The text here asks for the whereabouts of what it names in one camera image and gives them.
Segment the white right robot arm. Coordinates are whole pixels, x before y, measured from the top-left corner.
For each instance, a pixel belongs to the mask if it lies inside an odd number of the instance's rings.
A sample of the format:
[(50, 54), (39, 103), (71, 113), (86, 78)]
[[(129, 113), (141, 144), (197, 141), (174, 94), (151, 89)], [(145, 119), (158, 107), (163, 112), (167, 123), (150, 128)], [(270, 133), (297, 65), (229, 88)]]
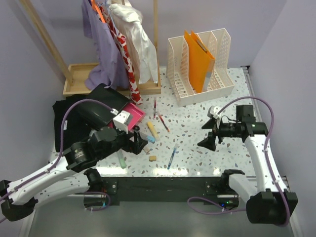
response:
[(251, 183), (241, 170), (228, 169), (213, 187), (226, 194), (235, 191), (246, 203), (250, 223), (284, 226), (298, 198), (289, 191), (278, 172), (266, 124), (256, 120), (251, 105), (237, 106), (236, 119), (227, 123), (222, 122), (220, 109), (212, 106), (208, 110), (209, 121), (202, 128), (210, 129), (210, 132), (198, 146), (215, 151), (216, 144), (222, 143), (224, 138), (240, 138), (250, 155), (257, 183)]

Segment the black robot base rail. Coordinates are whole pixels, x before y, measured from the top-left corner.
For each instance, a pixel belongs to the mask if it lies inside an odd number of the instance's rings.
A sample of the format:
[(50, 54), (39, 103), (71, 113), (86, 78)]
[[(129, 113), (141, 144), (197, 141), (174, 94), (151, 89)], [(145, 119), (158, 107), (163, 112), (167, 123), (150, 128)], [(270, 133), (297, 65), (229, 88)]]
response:
[(211, 200), (229, 210), (238, 207), (235, 191), (220, 188), (220, 177), (103, 177), (89, 192), (105, 192), (112, 205), (121, 202), (186, 202), (191, 197)]

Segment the blue pen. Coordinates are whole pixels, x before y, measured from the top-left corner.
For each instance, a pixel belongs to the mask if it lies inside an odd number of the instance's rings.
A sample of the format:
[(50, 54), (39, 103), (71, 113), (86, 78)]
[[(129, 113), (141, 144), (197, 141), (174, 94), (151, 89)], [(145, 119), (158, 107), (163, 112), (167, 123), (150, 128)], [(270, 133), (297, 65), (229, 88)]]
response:
[(176, 154), (177, 149), (178, 149), (178, 144), (176, 143), (175, 146), (174, 146), (174, 148), (173, 148), (173, 150), (172, 150), (172, 154), (171, 154), (169, 163), (168, 163), (168, 165), (167, 165), (167, 169), (168, 169), (168, 170), (169, 170), (170, 167), (171, 167), (171, 164), (172, 164), (172, 161), (173, 161), (173, 159), (174, 159), (174, 156), (175, 156), (175, 154)]

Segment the pink top drawer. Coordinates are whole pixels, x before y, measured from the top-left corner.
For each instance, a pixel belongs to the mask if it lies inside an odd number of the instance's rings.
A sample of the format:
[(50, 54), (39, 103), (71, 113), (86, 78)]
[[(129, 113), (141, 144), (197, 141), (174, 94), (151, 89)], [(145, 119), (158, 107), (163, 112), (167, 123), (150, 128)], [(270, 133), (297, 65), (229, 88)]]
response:
[(138, 125), (146, 115), (146, 113), (142, 109), (140, 109), (139, 107), (137, 107), (133, 103), (128, 103), (123, 108), (123, 110), (127, 111), (128, 113), (130, 113), (132, 115), (132, 120), (131, 120), (130, 124), (128, 125), (129, 131), (131, 131), (134, 128), (134, 126)]

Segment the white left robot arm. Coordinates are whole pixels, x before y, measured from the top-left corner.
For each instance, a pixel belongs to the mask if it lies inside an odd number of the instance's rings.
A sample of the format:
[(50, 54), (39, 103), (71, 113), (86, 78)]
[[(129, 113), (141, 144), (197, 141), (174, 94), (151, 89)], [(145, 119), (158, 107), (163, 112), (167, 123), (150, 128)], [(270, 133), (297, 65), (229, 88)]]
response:
[(72, 144), (57, 159), (33, 174), (14, 182), (2, 180), (2, 214), (14, 222), (68, 195), (86, 192), (102, 195), (103, 181), (96, 164), (119, 150), (137, 155), (147, 143), (141, 138), (138, 126), (133, 132), (104, 127)]

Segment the dark red pen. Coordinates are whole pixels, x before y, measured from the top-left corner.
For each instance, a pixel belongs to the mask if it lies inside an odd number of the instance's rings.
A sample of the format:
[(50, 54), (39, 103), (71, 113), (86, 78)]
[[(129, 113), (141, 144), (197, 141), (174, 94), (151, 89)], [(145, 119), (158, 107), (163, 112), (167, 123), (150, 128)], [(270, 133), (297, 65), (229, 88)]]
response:
[(153, 118), (156, 118), (156, 114), (157, 114), (157, 98), (154, 99), (154, 115)]

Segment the orange clip folder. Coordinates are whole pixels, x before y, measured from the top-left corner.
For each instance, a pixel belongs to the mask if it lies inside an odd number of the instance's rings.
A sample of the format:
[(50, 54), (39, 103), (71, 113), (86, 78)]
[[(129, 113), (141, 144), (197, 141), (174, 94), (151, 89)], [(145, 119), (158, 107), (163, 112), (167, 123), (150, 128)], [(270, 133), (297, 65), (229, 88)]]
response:
[(184, 31), (189, 52), (189, 82), (196, 93), (207, 91), (210, 74), (213, 72), (215, 57), (193, 31)]

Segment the orange red pen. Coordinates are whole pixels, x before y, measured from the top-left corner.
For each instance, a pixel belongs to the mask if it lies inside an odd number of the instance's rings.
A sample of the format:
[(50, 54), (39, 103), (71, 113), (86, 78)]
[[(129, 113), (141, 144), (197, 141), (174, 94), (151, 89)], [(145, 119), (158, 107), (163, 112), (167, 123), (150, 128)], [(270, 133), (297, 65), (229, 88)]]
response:
[(164, 128), (166, 129), (167, 132), (170, 132), (170, 129), (168, 128), (168, 126), (166, 125), (165, 121), (163, 120), (163, 117), (161, 115), (161, 113), (159, 111), (157, 111), (157, 115), (161, 121), (161, 123), (163, 124)]

